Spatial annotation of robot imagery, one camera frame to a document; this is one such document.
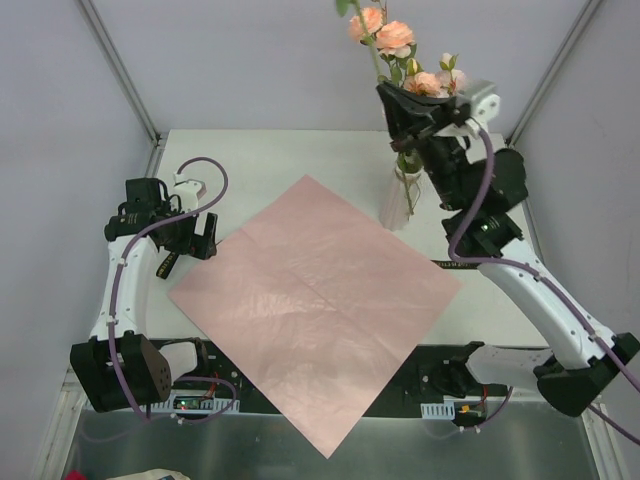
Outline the pink rose stem two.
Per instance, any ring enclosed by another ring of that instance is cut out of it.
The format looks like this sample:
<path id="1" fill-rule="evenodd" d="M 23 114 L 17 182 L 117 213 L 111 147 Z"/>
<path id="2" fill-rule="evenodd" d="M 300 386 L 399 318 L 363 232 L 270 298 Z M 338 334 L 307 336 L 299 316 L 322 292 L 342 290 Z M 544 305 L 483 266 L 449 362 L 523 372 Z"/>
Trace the pink rose stem two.
<path id="1" fill-rule="evenodd" d="M 337 0 L 334 8 L 341 18 L 353 14 L 347 33 L 367 49 L 376 75 L 376 83 L 391 83 L 402 87 L 409 77 L 409 61 L 416 51 L 413 31 L 403 22 L 388 20 L 385 1 L 373 1 L 362 6 L 360 1 Z"/>

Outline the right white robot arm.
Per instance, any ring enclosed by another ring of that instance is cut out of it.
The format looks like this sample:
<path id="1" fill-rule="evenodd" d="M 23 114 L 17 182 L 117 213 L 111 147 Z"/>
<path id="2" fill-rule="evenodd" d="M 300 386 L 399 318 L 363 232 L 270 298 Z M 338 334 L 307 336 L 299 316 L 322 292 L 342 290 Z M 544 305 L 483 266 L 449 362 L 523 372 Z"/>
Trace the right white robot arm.
<path id="1" fill-rule="evenodd" d="M 616 333 L 582 307 L 543 265 L 510 212 L 528 195 L 521 154 L 495 148 L 487 125 L 499 111 L 494 84 L 478 81 L 447 98 L 377 85 L 392 149 L 416 158 L 441 208 L 452 261 L 475 266 L 519 308 L 545 349 L 467 345 L 429 376 L 440 392 L 462 398 L 483 385 L 539 393 L 577 417 L 618 376 L 628 374 L 638 339 Z"/>

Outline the black ribbon gold lettering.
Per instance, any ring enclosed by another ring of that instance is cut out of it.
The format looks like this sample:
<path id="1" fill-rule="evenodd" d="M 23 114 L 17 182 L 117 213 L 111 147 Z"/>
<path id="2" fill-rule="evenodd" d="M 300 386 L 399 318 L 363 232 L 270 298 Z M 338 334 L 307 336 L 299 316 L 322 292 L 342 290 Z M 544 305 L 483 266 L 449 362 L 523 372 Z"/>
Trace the black ribbon gold lettering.
<path id="1" fill-rule="evenodd" d="M 162 260 L 160 265 L 158 266 L 155 276 L 162 280 L 167 280 L 173 271 L 178 259 L 180 258 L 180 254 L 176 252 L 170 252 L 166 255 L 166 257 Z"/>

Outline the pink rose stem one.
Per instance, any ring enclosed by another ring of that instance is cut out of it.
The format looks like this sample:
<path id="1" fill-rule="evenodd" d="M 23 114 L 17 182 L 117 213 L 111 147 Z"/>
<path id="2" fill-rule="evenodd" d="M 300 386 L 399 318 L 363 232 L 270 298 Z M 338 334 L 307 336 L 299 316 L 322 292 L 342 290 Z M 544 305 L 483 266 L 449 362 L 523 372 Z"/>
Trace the pink rose stem one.
<path id="1" fill-rule="evenodd" d="M 429 73 L 421 68 L 417 60 L 411 58 L 406 64 L 406 78 L 402 88 L 419 96 L 445 98 L 450 95 L 450 74 L 447 70 Z"/>

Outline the pink tissue paper sheet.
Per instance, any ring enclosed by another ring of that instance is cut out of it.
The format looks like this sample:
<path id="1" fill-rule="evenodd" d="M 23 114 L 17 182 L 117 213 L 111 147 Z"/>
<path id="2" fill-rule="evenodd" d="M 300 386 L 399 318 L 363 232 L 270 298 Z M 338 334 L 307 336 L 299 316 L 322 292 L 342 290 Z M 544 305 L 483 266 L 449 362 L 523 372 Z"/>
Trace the pink tissue paper sheet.
<path id="1" fill-rule="evenodd" d="M 378 394 L 454 299 L 459 281 L 311 177 L 303 177 L 193 267 L 174 304 L 266 394 L 353 368 Z M 363 416 L 324 405 L 282 414 L 325 457 Z"/>

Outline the pink rose stem three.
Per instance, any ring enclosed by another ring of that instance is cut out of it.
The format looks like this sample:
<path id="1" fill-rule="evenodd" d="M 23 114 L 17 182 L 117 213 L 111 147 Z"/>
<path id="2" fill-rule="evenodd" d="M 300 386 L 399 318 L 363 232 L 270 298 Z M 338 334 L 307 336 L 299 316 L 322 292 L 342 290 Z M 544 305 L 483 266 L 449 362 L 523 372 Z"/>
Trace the pink rose stem three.
<path id="1" fill-rule="evenodd" d="M 443 53 L 439 60 L 440 70 L 435 74 L 439 84 L 439 96 L 450 97 L 463 91 L 468 83 L 466 74 L 457 68 L 458 54 Z"/>

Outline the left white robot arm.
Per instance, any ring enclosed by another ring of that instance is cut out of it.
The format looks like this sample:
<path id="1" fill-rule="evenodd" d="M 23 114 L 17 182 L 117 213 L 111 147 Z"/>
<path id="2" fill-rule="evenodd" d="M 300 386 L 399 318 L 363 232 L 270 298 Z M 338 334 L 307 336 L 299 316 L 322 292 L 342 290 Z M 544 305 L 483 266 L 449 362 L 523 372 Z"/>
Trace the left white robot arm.
<path id="1" fill-rule="evenodd" d="M 188 388 L 211 377 L 204 343 L 195 338 L 155 345 L 147 336 L 147 304 L 153 278 L 165 278 L 181 256 L 215 255 L 217 215 L 202 233 L 196 209 L 203 182 L 182 174 L 168 187 L 157 178 L 126 181 L 126 199 L 104 227 L 109 271 L 102 305 L 88 341 L 71 348 L 70 363 L 97 412 L 151 406 L 169 398 L 178 379 Z"/>

